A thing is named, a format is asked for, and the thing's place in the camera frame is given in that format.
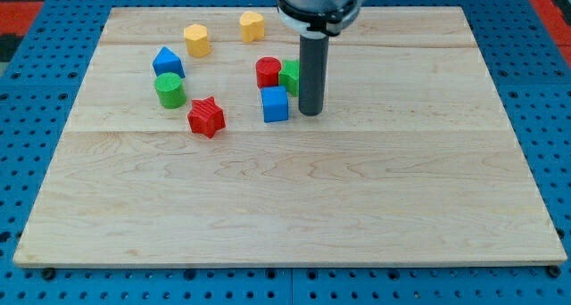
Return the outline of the gray cylindrical pusher rod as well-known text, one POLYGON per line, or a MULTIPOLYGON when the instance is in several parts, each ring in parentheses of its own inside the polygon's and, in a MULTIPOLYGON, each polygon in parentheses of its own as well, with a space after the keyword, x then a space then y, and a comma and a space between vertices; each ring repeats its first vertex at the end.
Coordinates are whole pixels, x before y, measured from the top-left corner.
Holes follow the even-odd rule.
POLYGON ((329 38, 300 36, 298 108, 305 116, 323 110, 329 38))

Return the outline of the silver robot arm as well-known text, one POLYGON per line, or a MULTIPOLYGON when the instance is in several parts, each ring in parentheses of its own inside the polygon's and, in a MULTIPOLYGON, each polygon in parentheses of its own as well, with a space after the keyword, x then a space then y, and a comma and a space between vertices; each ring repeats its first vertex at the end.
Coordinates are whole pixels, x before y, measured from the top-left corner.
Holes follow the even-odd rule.
POLYGON ((300 35, 298 108, 305 116, 323 111, 329 39, 351 26, 367 0, 277 0, 286 26, 300 35))

